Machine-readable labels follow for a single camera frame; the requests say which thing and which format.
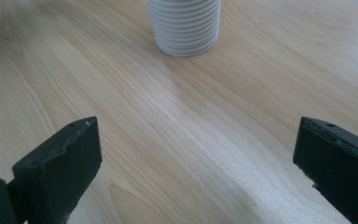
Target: table surface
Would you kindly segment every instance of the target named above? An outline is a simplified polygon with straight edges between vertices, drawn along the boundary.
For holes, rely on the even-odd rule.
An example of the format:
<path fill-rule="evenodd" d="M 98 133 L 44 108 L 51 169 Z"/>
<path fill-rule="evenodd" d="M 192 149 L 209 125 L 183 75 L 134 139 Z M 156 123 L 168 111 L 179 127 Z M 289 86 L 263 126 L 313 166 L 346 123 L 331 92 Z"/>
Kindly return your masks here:
<path fill-rule="evenodd" d="M 0 177 L 97 116 L 69 223 L 349 223 L 292 157 L 303 116 L 358 135 L 358 1 L 224 0 L 220 31 L 175 58 L 145 0 L 0 0 Z"/>

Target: wood grain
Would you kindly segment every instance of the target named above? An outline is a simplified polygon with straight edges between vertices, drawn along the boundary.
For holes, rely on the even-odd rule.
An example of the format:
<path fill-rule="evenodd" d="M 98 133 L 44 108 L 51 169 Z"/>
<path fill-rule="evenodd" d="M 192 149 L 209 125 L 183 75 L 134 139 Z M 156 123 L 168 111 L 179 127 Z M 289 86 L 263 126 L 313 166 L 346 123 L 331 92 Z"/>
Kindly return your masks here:
<path fill-rule="evenodd" d="M 69 223 L 349 223 L 292 156 L 302 116 L 358 134 L 358 1 L 224 0 L 218 43 L 174 58 L 144 0 L 0 0 L 0 177 L 88 116 Z"/>

